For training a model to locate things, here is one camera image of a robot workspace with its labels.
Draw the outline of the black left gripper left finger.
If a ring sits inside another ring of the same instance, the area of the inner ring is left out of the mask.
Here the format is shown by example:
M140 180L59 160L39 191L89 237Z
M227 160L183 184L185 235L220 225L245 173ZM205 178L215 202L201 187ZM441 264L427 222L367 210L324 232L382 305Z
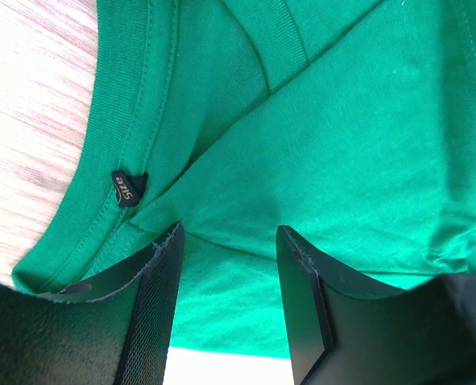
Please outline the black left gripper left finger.
M183 254L177 223L59 292L0 284L0 384L161 384Z

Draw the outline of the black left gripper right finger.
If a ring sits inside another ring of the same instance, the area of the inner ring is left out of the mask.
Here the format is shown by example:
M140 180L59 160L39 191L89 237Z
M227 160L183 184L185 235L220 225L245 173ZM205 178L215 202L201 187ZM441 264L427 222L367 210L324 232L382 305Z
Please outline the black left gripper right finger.
M295 383L476 384L476 274L403 290L286 225L276 259Z

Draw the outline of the green t-shirt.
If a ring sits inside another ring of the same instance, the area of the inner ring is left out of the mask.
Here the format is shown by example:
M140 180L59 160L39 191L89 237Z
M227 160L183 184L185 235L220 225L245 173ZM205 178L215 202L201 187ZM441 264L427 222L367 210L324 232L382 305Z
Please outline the green t-shirt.
M476 1L100 1L75 177L14 284L180 222L171 344L288 357L276 230L409 288L476 272Z

